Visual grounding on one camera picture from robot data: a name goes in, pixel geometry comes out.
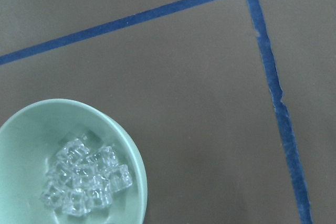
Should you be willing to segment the clear ice cubes pile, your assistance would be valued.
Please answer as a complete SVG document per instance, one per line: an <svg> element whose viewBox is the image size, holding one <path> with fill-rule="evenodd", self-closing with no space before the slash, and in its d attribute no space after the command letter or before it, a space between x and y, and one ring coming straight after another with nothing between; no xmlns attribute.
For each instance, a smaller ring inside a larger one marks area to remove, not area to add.
<svg viewBox="0 0 336 224"><path fill-rule="evenodd" d="M128 166L119 162L111 146L95 150L80 138L67 142L56 153L46 177L41 201L74 217L110 207L114 195L133 184Z"/></svg>

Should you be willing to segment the green bowl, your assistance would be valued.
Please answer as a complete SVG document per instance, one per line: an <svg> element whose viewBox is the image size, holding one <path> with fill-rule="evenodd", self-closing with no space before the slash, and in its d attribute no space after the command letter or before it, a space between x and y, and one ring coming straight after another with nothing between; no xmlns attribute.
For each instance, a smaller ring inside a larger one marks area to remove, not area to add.
<svg viewBox="0 0 336 224"><path fill-rule="evenodd" d="M40 200L46 172L67 139L88 133L93 146L114 147L133 185L113 205L82 218L47 208ZM33 103L1 126L1 223L143 223L148 198L145 167L129 134L111 117L74 100Z"/></svg>

